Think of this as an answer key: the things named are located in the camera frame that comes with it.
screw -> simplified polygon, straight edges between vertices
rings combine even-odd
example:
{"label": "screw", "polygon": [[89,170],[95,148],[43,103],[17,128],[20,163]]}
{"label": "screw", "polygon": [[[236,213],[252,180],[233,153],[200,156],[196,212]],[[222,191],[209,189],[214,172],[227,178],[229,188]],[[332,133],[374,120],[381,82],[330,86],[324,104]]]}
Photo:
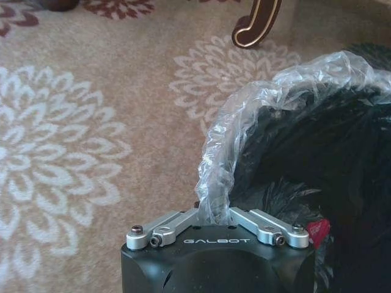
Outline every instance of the screw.
{"label": "screw", "polygon": [[161,244],[161,238],[158,235],[154,235],[149,240],[149,243],[153,248],[156,248]]}
{"label": "screw", "polygon": [[292,225],[292,230],[295,233],[303,233],[304,232],[304,226],[300,224],[293,224]]}
{"label": "screw", "polygon": [[281,234],[273,235],[273,242],[276,246],[283,246],[285,244],[285,238]]}
{"label": "screw", "polygon": [[141,235],[143,232],[144,232],[144,229],[142,228],[141,225],[134,225],[132,227],[130,234],[132,236],[138,236],[138,235]]}

black object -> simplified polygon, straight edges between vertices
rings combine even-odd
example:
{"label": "black object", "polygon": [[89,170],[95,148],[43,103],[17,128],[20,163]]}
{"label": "black object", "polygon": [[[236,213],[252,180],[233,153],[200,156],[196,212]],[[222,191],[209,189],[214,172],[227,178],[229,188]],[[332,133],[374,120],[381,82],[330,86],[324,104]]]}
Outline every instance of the black object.
{"label": "black object", "polygon": [[121,249],[123,293],[311,293],[314,250],[272,247],[238,226],[189,227],[174,244]]}
{"label": "black object", "polygon": [[376,87],[330,88],[316,86],[330,92],[321,101],[313,89],[292,90],[305,107],[259,113],[231,205],[287,223],[330,220],[334,243],[319,263],[333,274],[317,292],[391,292],[391,96]]}

black fabric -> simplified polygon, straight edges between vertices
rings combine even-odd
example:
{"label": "black fabric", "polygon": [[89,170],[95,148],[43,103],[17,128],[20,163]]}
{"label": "black fabric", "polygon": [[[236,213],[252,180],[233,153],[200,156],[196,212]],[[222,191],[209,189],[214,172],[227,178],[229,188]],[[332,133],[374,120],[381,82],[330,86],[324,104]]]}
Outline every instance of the black fabric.
{"label": "black fabric", "polygon": [[339,90],[319,103],[310,90],[302,94],[303,109],[260,112],[231,205],[290,222],[329,219],[329,290],[391,292],[391,107],[374,106],[381,93],[373,88]]}

metal pivot joint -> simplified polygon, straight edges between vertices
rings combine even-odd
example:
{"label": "metal pivot joint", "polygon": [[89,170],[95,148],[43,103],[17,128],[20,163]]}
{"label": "metal pivot joint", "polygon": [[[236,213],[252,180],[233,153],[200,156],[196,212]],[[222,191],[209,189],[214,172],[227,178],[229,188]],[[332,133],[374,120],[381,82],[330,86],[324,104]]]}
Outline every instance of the metal pivot joint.
{"label": "metal pivot joint", "polygon": [[172,244],[185,229],[198,224],[197,212],[198,209],[190,209],[183,213],[169,212],[152,223],[141,226],[140,234],[134,233],[133,226],[126,235],[126,246],[131,250],[138,250],[148,244],[153,248]]}
{"label": "metal pivot joint", "polygon": [[245,212],[230,208],[230,215],[234,223],[256,235],[261,243],[276,246],[287,243],[293,248],[309,246],[309,234],[301,225],[287,224],[259,209]]}
{"label": "metal pivot joint", "polygon": [[[164,247],[173,244],[177,236],[190,226],[198,225],[198,209],[187,212],[169,212],[146,225],[134,225],[126,235],[126,246],[130,250]],[[230,216],[235,225],[254,234],[258,241],[273,246],[287,243],[293,248],[309,246],[309,234],[301,225],[287,224],[258,209],[245,212],[239,208],[230,208]]]}

white flower pattern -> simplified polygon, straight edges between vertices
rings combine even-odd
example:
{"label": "white flower pattern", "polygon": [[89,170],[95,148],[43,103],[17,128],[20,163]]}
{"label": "white flower pattern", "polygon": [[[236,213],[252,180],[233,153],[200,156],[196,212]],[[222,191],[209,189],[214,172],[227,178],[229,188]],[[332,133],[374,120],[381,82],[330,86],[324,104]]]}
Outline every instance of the white flower pattern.
{"label": "white flower pattern", "polygon": [[185,108],[190,119],[200,120],[205,134],[231,93],[248,82],[271,79],[300,60],[298,53],[272,40],[244,50],[235,47],[229,35],[212,37],[210,42],[197,41],[187,56],[174,58],[180,69],[169,87],[178,95],[175,104]]}
{"label": "white flower pattern", "polygon": [[0,67],[0,285],[78,251],[94,206],[117,203],[112,180],[131,152],[103,94],[70,72]]}

